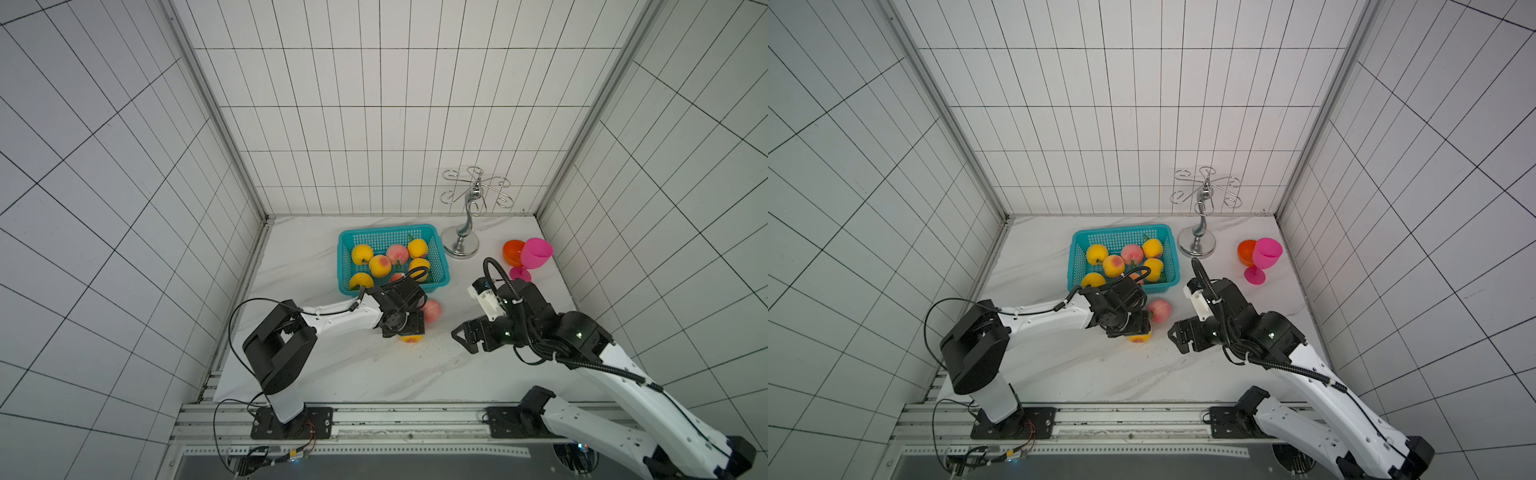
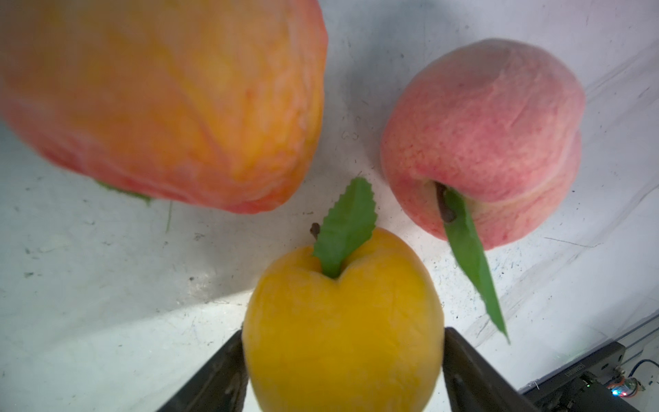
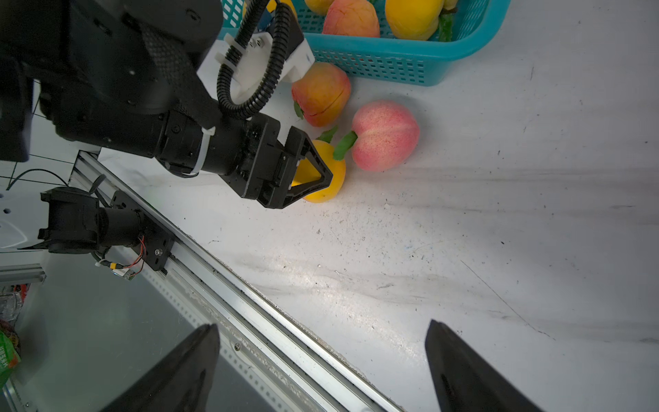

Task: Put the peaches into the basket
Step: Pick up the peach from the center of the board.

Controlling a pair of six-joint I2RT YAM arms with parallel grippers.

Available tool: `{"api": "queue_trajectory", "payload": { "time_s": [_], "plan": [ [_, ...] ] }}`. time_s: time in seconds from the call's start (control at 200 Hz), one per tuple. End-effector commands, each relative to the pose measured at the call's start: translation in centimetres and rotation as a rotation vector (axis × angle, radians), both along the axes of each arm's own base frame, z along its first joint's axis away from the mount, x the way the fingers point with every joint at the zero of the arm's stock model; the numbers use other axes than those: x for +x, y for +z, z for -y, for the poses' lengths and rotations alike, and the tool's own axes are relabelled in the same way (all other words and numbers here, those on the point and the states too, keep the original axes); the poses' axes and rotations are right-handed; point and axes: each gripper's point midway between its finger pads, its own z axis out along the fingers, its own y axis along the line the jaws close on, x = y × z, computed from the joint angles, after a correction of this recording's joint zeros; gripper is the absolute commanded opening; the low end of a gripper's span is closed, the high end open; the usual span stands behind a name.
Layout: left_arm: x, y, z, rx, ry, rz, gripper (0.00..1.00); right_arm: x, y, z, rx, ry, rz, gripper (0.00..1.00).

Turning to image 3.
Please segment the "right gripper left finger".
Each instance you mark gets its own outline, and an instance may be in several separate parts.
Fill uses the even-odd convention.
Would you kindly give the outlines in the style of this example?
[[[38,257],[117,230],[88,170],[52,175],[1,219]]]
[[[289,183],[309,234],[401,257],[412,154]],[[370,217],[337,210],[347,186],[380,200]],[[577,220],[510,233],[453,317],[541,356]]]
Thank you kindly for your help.
[[[204,411],[221,348],[216,324],[203,324],[104,411]]]

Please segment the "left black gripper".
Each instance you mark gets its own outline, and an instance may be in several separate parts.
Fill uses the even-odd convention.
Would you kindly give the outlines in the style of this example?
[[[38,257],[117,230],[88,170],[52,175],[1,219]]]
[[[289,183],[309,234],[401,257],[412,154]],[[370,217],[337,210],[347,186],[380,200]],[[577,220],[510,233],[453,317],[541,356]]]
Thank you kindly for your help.
[[[240,197],[256,200],[267,209],[284,209],[329,188],[333,179],[333,173],[305,132],[292,127],[284,146],[278,141],[280,129],[280,122],[265,114],[247,121],[241,130],[237,166],[222,177]],[[304,160],[320,177],[293,186],[295,173]]]

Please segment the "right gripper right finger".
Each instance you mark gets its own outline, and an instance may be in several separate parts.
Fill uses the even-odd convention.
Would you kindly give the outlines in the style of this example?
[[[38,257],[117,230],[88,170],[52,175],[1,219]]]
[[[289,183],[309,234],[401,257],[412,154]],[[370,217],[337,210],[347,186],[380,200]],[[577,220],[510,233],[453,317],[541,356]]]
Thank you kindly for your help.
[[[540,410],[446,324],[430,322],[425,350],[442,411]]]

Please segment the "pink peach top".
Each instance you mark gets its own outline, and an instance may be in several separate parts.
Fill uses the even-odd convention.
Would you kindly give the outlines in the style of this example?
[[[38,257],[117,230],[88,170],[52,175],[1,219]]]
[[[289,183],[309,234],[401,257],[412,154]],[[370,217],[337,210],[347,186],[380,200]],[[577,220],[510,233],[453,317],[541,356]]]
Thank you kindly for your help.
[[[333,159],[351,153],[357,167],[384,172],[403,164],[420,140],[420,125],[405,106],[395,101],[374,101],[362,106],[348,132],[334,148]]]

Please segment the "orange-pink peach bottom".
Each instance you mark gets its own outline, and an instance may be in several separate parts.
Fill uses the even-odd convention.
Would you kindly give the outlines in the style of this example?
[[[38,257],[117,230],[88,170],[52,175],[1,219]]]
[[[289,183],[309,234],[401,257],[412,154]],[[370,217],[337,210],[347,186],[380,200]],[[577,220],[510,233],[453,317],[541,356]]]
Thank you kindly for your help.
[[[334,0],[305,0],[305,5],[316,15],[326,16]]]

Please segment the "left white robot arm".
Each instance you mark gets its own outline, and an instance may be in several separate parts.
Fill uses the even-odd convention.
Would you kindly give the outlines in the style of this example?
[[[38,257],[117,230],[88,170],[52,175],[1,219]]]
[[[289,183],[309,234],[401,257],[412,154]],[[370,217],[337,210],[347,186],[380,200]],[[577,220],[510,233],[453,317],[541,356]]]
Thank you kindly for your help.
[[[1,4],[1,158],[29,158],[34,87],[60,137],[154,158],[183,179],[219,175],[240,197],[283,209],[330,186],[305,132],[280,142],[264,115],[304,36],[286,3],[266,32],[264,75],[242,102],[233,77],[266,12],[248,4],[221,57],[216,92],[197,72],[221,32],[219,1],[4,1]]]

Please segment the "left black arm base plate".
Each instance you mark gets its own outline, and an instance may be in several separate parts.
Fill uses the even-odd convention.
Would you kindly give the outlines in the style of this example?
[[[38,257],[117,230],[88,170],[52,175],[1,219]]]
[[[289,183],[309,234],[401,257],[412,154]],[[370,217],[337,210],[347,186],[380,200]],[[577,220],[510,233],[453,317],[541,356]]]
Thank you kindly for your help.
[[[41,193],[48,203],[47,227],[30,250],[90,254],[115,276],[132,280],[145,266],[164,268],[175,236],[126,192],[116,191],[110,203],[99,192],[104,175],[92,188],[60,186]]]

